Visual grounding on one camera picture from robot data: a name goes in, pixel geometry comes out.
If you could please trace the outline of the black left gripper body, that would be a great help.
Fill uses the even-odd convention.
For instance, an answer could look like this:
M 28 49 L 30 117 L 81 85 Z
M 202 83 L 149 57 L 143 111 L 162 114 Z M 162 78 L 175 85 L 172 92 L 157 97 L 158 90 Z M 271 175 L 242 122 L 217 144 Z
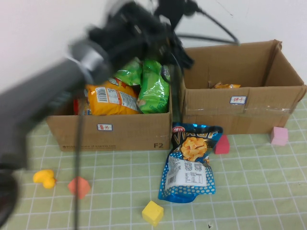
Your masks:
M 88 38 L 107 53 L 112 66 L 124 66 L 133 58 L 159 54 L 173 33 L 135 1 L 110 1 L 102 27 L 93 27 Z

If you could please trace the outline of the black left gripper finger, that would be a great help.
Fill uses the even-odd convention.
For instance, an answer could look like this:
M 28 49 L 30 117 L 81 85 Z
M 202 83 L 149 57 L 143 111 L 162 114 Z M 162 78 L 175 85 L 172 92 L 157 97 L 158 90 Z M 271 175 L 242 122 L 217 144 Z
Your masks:
M 181 70 L 191 69 L 194 60 L 186 53 L 180 39 L 174 35 L 169 40 L 170 63 L 177 65 Z
M 173 62 L 172 50 L 169 40 L 157 42 L 154 46 L 154 58 L 161 65 L 171 65 Z

